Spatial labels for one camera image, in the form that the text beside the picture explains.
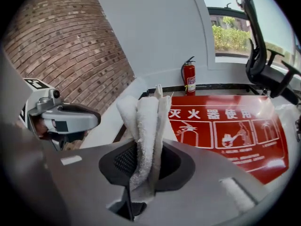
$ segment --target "tree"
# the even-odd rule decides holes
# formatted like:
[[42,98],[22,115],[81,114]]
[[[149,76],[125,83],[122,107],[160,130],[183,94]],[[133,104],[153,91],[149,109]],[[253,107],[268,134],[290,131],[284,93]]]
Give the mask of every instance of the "tree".
[[227,28],[235,28],[235,18],[225,16],[222,21],[227,25]]

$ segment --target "window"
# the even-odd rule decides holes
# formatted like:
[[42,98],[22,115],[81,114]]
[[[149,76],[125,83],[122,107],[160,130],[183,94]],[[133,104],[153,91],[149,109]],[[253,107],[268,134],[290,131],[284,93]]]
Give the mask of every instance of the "window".
[[252,37],[250,23],[242,18],[211,15],[216,56],[248,57]]
[[[215,56],[245,57],[248,58],[251,52],[249,39],[255,44],[250,22],[243,12],[229,8],[208,8],[214,36]],[[300,67],[300,54],[296,50],[295,55],[285,49],[269,42],[265,42],[267,49],[267,60],[270,51],[274,50],[282,55],[276,56],[273,65],[286,67],[281,60],[295,67]]]
[[[253,40],[253,35],[248,18],[236,0],[204,1],[211,18],[216,57],[247,58],[251,49],[248,40],[249,38]],[[300,44],[294,44],[293,31],[285,15],[273,0],[253,0],[253,2],[266,48],[284,55],[284,57],[276,56],[273,65],[286,69],[281,63],[281,60],[284,60],[301,70],[301,51],[298,51]],[[267,50],[267,59],[269,57],[270,52]]]

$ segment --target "fire extinguisher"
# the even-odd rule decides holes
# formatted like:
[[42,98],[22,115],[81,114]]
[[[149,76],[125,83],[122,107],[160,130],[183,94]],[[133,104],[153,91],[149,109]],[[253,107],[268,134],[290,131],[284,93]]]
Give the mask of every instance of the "fire extinguisher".
[[182,79],[185,85],[186,95],[194,96],[196,94],[196,71],[194,65],[192,65],[192,56],[189,60],[187,60],[181,69]]

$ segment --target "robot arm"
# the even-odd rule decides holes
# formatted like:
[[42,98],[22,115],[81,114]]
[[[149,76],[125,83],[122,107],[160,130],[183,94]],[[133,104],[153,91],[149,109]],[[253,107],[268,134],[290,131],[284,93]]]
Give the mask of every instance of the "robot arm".
[[82,140],[87,130],[100,124],[101,116],[97,111],[64,102],[57,89],[40,80],[24,80],[32,94],[19,118],[35,136],[52,141],[57,150],[61,150],[66,142]]

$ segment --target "fire extinguisher instruction sign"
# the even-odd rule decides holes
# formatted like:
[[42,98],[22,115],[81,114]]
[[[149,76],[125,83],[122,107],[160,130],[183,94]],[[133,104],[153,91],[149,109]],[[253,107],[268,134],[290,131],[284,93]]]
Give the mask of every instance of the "fire extinguisher instruction sign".
[[219,153],[266,184],[288,169],[274,111],[268,97],[189,96],[172,97],[168,117],[179,142]]

